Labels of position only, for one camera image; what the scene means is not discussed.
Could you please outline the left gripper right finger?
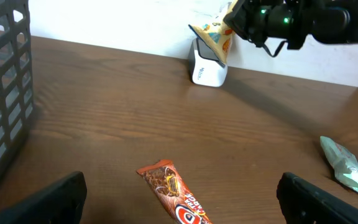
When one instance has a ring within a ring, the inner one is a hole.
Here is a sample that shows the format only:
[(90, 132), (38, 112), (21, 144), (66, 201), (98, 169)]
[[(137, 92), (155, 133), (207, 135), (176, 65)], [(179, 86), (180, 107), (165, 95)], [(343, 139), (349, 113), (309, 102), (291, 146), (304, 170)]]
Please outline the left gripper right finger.
[(358, 223), (358, 209), (291, 172), (283, 173), (277, 198), (287, 223)]

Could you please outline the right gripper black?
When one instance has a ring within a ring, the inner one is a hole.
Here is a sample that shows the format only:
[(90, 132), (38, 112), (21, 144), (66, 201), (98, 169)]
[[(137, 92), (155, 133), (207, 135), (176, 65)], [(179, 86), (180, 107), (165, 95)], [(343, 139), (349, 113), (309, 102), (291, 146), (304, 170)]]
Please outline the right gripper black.
[(240, 38), (262, 47), (269, 37), (290, 38), (291, 6), (284, 1), (238, 0), (223, 21)]

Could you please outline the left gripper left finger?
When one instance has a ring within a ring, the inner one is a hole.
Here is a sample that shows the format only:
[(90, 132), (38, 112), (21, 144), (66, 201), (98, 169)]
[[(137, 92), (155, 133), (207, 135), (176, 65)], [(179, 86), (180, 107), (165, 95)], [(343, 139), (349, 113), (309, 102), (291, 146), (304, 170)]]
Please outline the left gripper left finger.
[(0, 224), (79, 224), (85, 200), (85, 177), (76, 171), (1, 210)]

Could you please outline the yellow snack chip bag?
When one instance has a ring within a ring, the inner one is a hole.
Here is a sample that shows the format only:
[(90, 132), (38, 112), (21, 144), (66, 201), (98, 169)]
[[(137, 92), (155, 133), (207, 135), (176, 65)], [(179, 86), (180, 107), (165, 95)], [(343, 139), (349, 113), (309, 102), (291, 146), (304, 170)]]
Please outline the yellow snack chip bag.
[(233, 11), (237, 0), (225, 3), (212, 19), (199, 24), (189, 24), (189, 28), (209, 47), (218, 60), (227, 64), (235, 32), (224, 22), (224, 17)]

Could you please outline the teal wet wipes pack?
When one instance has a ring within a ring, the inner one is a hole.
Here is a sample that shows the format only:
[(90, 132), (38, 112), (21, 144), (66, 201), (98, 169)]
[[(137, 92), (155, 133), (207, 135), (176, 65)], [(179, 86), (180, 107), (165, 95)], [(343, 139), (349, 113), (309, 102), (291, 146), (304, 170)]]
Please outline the teal wet wipes pack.
[(326, 136), (320, 137), (320, 145), (334, 170), (335, 178), (358, 193), (358, 161), (355, 155)]

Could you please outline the orange chocolate bar wrapper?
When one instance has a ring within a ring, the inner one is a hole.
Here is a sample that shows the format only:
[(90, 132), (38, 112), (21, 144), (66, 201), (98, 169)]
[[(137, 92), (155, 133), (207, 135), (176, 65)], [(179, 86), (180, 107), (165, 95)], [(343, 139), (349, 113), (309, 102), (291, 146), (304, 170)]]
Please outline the orange chocolate bar wrapper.
[(173, 161), (162, 159), (136, 172), (147, 182), (168, 214), (180, 224), (212, 224), (204, 208), (184, 183)]

